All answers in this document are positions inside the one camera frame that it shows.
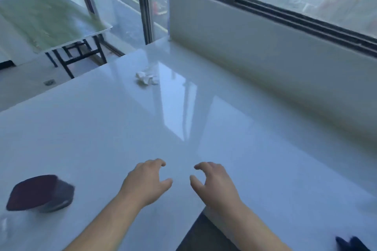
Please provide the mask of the person's right hand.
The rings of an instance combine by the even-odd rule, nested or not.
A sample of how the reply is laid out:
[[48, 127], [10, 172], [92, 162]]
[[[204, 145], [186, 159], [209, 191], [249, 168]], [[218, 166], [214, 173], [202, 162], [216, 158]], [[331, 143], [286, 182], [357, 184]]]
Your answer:
[[219, 215], [229, 215], [242, 207], [238, 191], [221, 164], [201, 162], [194, 166], [205, 174], [205, 196], [200, 198]]

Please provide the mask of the person's left hand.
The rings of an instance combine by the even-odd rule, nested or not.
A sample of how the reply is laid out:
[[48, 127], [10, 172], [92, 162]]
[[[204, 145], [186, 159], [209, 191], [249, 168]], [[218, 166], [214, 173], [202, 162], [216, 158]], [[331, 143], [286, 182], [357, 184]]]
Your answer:
[[159, 172], [166, 166], [162, 159], [147, 160], [138, 163], [124, 179], [118, 197], [131, 202], [139, 210], [157, 201], [157, 183], [160, 182]]

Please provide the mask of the person's left forearm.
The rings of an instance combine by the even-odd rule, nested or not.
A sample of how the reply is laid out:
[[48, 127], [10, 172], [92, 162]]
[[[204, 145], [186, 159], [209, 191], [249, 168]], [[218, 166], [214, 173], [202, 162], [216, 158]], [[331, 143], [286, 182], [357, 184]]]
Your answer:
[[117, 251], [143, 206], [135, 195], [115, 196], [62, 251]]

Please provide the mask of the person's right forearm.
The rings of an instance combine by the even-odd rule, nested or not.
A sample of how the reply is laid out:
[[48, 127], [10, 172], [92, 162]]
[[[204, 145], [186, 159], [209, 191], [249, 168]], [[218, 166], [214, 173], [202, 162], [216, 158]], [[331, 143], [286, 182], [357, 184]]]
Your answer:
[[206, 206], [204, 215], [240, 251], [292, 251], [242, 201], [219, 211]]

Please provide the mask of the crumpled white paper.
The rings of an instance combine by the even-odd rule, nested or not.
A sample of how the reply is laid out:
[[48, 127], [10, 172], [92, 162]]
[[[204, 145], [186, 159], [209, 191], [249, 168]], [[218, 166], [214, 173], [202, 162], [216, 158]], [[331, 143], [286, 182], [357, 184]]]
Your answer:
[[159, 77], [155, 74], [141, 71], [135, 74], [135, 78], [138, 84], [143, 85], [143, 86], [151, 86], [151, 85], [159, 84]]

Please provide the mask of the dark red bowl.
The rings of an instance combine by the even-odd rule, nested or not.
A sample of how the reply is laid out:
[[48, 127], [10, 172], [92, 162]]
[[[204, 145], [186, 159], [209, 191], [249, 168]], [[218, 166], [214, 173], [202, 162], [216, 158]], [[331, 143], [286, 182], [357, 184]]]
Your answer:
[[56, 175], [41, 175], [19, 182], [12, 189], [7, 211], [51, 213], [73, 202], [75, 187]]

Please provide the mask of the white backsplash panel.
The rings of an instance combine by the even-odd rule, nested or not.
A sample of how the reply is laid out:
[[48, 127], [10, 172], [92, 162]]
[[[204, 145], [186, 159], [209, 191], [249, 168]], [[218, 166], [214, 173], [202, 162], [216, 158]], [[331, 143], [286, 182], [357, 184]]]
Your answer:
[[217, 0], [169, 0], [170, 37], [336, 124], [377, 133], [377, 58]]

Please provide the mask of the dark blue cloth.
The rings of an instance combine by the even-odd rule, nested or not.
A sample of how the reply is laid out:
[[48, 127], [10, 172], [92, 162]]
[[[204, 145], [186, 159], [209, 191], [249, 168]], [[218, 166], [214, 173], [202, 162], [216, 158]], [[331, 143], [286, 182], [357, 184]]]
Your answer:
[[349, 241], [336, 236], [337, 251], [371, 251], [358, 237], [353, 236]]

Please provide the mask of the green folding table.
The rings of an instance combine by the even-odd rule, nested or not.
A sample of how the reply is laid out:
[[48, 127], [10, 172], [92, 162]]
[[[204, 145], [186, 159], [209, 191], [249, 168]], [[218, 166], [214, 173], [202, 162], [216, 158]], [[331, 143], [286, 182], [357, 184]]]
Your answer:
[[0, 16], [34, 53], [44, 53], [58, 68], [54, 53], [71, 79], [73, 63], [96, 54], [107, 63], [100, 36], [112, 26], [72, 0], [1, 0]]

